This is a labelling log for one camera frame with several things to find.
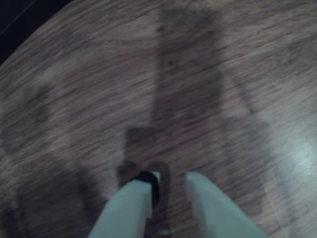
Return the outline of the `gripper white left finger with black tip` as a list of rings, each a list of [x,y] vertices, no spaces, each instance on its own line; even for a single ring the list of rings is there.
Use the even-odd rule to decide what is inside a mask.
[[[108,200],[88,237],[142,238],[160,199],[159,185],[159,172],[139,172]]]

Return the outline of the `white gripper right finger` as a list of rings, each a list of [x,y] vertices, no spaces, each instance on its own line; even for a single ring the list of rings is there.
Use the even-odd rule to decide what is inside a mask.
[[[220,188],[198,172],[186,174],[186,194],[203,238],[265,238],[257,227]]]

